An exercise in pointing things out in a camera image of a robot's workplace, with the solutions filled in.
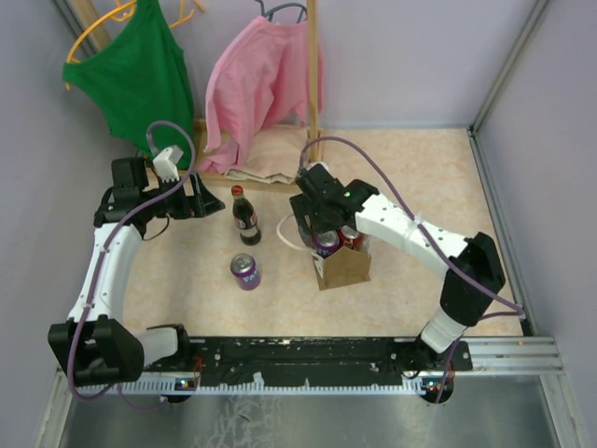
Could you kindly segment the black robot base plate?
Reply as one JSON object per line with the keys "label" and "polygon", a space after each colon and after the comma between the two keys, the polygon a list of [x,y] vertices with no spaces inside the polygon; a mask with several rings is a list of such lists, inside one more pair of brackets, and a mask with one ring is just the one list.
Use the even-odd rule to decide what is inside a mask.
{"label": "black robot base plate", "polygon": [[145,392],[190,396],[414,395],[451,397],[453,378],[473,369],[464,341],[442,354],[413,338],[204,337],[146,367]]}

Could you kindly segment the red soda can front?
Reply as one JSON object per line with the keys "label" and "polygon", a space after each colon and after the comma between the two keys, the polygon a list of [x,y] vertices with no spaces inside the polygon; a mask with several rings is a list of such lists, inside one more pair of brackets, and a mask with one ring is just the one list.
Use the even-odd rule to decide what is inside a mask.
{"label": "red soda can front", "polygon": [[364,235],[361,232],[349,226],[342,226],[339,229],[339,237],[342,243],[349,246],[352,250],[363,251]]}

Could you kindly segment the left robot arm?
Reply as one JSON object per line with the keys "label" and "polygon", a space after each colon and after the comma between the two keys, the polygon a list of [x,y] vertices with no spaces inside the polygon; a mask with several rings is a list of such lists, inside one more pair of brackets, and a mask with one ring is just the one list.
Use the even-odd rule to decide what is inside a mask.
{"label": "left robot arm", "polygon": [[194,348],[183,325],[161,325],[138,335],[125,328],[126,288],[152,219],[209,217],[225,208],[196,174],[186,194],[176,180],[161,180],[152,189],[139,157],[117,159],[111,171],[113,185],[94,214],[93,252],[83,287],[65,322],[51,325],[48,333],[49,346],[74,389],[135,382],[162,361],[177,371],[192,363]]}

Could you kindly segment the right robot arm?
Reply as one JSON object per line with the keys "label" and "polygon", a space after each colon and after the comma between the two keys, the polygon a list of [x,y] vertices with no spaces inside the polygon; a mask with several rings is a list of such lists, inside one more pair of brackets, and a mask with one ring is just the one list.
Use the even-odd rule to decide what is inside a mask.
{"label": "right robot arm", "polygon": [[439,307],[414,343],[399,354],[406,371],[438,369],[450,346],[478,324],[506,278],[492,237],[452,233],[407,212],[370,184],[348,185],[322,165],[298,172],[300,193],[290,204],[301,231],[313,235],[343,226],[380,239],[431,269],[442,280]]}

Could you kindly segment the cola glass bottle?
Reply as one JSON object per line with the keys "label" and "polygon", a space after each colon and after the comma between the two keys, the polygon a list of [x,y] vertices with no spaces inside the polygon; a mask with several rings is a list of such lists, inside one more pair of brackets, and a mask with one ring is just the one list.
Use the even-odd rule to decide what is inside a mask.
{"label": "cola glass bottle", "polygon": [[257,245],[261,241],[261,230],[257,223],[257,213],[244,195],[240,185],[231,187],[233,198],[232,214],[241,241],[245,245]]}

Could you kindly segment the purple soda can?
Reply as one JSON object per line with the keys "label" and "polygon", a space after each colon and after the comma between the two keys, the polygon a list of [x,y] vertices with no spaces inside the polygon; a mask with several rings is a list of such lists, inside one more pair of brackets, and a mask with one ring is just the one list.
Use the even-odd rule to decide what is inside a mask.
{"label": "purple soda can", "polygon": [[326,259],[339,250],[340,237],[336,231],[316,233],[313,237],[313,244],[316,253]]}
{"label": "purple soda can", "polygon": [[242,290],[253,290],[260,285],[261,276],[255,259],[249,254],[238,254],[230,262],[230,272]]}

